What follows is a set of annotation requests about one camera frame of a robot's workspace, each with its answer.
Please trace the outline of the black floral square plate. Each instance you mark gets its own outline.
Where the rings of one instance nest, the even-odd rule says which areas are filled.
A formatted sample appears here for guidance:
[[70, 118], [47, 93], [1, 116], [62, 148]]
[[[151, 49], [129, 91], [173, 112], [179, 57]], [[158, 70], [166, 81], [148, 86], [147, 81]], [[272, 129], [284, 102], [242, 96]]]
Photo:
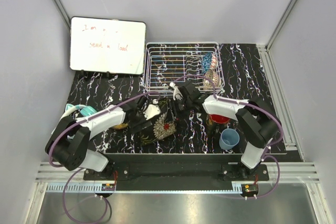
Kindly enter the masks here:
[[176, 132], [176, 117], [171, 107], [171, 99], [158, 100], [161, 114], [149, 119], [152, 126], [138, 133], [142, 146], [162, 141]]

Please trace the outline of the yellow patterned small plate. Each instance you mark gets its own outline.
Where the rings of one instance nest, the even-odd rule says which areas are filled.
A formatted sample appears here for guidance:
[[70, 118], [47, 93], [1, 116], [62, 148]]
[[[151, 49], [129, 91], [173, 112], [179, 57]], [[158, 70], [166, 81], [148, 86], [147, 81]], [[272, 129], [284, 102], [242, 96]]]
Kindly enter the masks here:
[[112, 128], [115, 130], [122, 130], [128, 127], [128, 123], [121, 123], [118, 125], [113, 126]]

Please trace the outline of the red white patterned bowl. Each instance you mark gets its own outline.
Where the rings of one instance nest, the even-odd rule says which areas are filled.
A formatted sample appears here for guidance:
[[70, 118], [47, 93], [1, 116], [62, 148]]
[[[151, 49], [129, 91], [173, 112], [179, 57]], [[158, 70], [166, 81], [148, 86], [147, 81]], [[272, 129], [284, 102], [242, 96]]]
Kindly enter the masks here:
[[[220, 77], [214, 70], [209, 69], [205, 73], [204, 77], [210, 79], [212, 81], [212, 83], [214, 84], [214, 86], [218, 87], [220, 85]], [[208, 80], [204, 79], [203, 80], [203, 86], [205, 88], [208, 88], [208, 87], [211, 88], [212, 84]]]

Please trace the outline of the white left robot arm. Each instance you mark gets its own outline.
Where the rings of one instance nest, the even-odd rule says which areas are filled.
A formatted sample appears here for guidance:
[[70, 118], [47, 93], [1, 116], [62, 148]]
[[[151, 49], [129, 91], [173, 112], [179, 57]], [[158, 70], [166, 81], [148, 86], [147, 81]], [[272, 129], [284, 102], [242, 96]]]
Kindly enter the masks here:
[[69, 171], [90, 169], [99, 178], [109, 179], [113, 175], [112, 165], [105, 155], [90, 150], [89, 142], [103, 131], [124, 123], [137, 109], [142, 108], [147, 99], [148, 94], [143, 93], [90, 116], [76, 120], [71, 116], [63, 117], [45, 146], [49, 164]]

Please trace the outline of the blue patterned bowl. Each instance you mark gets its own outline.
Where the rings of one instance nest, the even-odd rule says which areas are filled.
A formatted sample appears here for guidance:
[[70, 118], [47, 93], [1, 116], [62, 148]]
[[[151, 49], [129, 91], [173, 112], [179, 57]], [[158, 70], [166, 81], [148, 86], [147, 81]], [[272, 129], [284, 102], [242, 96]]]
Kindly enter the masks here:
[[209, 70], [215, 70], [218, 65], [217, 57], [212, 52], [207, 52], [202, 58], [202, 73], [206, 73]]

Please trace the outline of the white wire dish rack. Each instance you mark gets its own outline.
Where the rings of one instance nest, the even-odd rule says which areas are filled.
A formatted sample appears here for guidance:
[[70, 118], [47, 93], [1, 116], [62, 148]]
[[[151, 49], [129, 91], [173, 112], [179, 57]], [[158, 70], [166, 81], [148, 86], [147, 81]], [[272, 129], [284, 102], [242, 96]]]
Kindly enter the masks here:
[[[220, 77], [218, 87], [205, 78], [202, 73], [202, 58], [207, 52], [216, 55], [218, 65], [214, 70]], [[203, 86], [208, 80], [211, 88]], [[169, 84], [183, 84], [189, 81], [201, 92], [213, 91], [220, 93], [225, 81], [220, 57], [220, 46], [217, 42], [149, 42], [145, 46], [144, 72], [142, 85], [147, 91], [158, 91], [170, 94]]]

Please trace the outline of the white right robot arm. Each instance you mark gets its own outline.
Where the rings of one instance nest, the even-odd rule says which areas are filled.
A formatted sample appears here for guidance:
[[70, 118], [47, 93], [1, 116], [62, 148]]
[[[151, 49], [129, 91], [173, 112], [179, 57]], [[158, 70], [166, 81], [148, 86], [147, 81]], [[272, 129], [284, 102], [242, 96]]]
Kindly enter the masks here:
[[273, 109], [262, 99], [236, 100], [215, 93], [200, 92], [191, 82], [169, 84], [173, 91], [176, 109], [183, 112], [195, 110], [209, 115], [219, 115], [238, 122], [247, 141], [238, 167], [239, 176], [250, 180], [257, 174], [257, 165], [277, 133], [283, 136], [281, 122]]

